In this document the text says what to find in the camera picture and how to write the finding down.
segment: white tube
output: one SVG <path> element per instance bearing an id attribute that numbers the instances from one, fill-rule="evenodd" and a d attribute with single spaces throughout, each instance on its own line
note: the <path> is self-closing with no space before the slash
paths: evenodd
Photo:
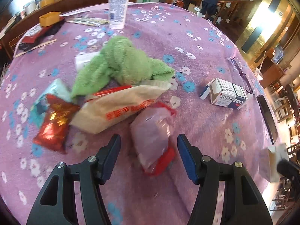
<path id="1" fill-rule="evenodd" d="M 109 27 L 123 29 L 125 25 L 128 0 L 109 0 Z"/>

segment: green towel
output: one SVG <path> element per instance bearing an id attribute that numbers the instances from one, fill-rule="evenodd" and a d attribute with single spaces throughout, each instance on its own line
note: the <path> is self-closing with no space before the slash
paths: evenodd
<path id="1" fill-rule="evenodd" d="M 163 61 L 148 58 L 123 36 L 115 36 L 79 71 L 71 96 L 93 94 L 106 86 L 111 77 L 120 85 L 134 85 L 142 80 L 167 81 L 174 69 Z"/>

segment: red snack wrapper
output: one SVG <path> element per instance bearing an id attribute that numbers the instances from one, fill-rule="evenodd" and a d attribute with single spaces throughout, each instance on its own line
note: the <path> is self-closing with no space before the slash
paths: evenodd
<path id="1" fill-rule="evenodd" d="M 68 134 L 69 123 L 80 107 L 51 94 L 47 94 L 46 98 L 50 106 L 33 142 L 65 154 L 64 141 Z"/>

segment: yellow box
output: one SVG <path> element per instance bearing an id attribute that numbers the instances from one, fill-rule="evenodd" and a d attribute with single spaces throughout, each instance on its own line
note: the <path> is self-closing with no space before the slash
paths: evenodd
<path id="1" fill-rule="evenodd" d="M 51 3 L 54 3 L 54 2 L 55 2 L 55 0 L 41 0 L 40 1 L 40 7 L 47 6 L 47 5 L 49 5 Z"/>
<path id="2" fill-rule="evenodd" d="M 50 12 L 50 13 L 46 13 L 42 16 L 39 17 L 40 19 L 40 25 L 42 27 L 47 27 L 50 25 L 53 25 L 57 22 L 59 22 L 59 15 L 61 14 L 61 12 Z"/>

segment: purple tablecloth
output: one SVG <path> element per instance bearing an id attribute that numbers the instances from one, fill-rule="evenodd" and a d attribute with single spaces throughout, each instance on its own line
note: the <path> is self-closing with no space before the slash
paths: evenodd
<path id="1" fill-rule="evenodd" d="M 108 18 L 108 11 L 93 10 L 71 17 Z M 198 186 L 188 179 L 179 156 L 159 177 L 143 174 L 130 138 L 132 116 L 97 135 L 70 127 L 67 155 L 36 146 L 37 127 L 29 119 L 33 102 L 56 78 L 72 87 L 76 77 L 74 57 L 100 50 L 115 35 L 123 35 L 149 57 L 165 61 L 176 71 L 172 88 L 160 101 L 176 108 L 175 132 L 185 133 L 192 145 L 219 162 L 241 161 L 262 192 L 266 180 L 258 174 L 258 151 L 270 145 L 270 138 L 255 97 L 241 110 L 215 106 L 209 97 L 199 98 L 203 87 L 218 77 L 243 86 L 243 80 L 228 58 L 237 56 L 243 71 L 263 89 L 235 45 L 211 22 L 169 4 L 130 5 L 123 30 L 110 30 L 65 23 L 44 41 L 54 43 L 15 58 L 0 91 L 0 194 L 12 214 L 26 224 L 31 207 L 55 164 L 83 161 L 106 145 L 114 133 L 122 148 L 111 179 L 101 186 L 112 224 L 186 224 Z M 223 184 L 220 185 L 214 224 L 220 223 Z M 84 224 L 80 192 L 76 186 L 79 223 Z"/>

